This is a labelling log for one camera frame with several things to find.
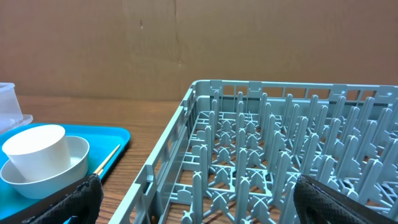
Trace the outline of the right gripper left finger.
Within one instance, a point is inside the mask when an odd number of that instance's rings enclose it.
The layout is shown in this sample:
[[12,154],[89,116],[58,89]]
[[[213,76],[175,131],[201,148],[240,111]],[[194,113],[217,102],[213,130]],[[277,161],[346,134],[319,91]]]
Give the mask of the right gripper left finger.
[[70,220],[70,223],[95,223],[103,201],[100,177],[92,174],[57,203],[40,215],[27,218],[22,223],[56,224]]

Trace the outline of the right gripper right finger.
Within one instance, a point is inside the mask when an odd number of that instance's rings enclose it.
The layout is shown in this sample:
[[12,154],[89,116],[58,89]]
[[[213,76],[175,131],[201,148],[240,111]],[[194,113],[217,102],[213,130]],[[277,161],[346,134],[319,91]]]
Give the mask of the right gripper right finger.
[[294,205],[301,224],[397,224],[307,175],[297,179]]

